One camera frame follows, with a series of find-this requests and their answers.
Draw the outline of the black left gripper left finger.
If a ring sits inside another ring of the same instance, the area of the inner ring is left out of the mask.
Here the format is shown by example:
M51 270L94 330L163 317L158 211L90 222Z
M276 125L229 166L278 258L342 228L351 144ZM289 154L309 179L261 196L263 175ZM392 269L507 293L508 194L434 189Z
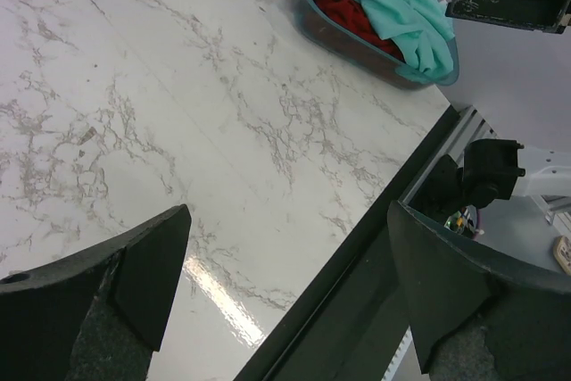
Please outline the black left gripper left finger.
M192 218L174 206L129 231L1 281L3 380L144 380Z

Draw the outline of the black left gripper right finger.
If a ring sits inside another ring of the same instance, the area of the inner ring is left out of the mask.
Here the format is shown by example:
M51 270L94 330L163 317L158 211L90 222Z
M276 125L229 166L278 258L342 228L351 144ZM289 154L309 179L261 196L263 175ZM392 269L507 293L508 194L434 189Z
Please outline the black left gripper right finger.
M570 378L568 276L455 234L398 201L387 220L422 373Z

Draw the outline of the teal t shirt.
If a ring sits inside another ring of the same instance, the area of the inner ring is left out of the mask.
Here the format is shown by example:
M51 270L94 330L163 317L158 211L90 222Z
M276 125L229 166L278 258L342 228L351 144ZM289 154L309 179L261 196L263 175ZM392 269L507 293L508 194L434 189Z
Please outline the teal t shirt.
M372 28L393 41L404 62L432 81L453 72L449 43L454 39L452 20L440 0L355 0Z

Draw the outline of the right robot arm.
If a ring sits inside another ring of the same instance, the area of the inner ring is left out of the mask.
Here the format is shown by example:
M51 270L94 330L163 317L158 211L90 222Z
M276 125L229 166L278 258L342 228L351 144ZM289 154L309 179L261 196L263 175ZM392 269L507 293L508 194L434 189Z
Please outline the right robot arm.
M445 1L459 75L443 92L496 135L465 151L459 200L569 196L570 0Z

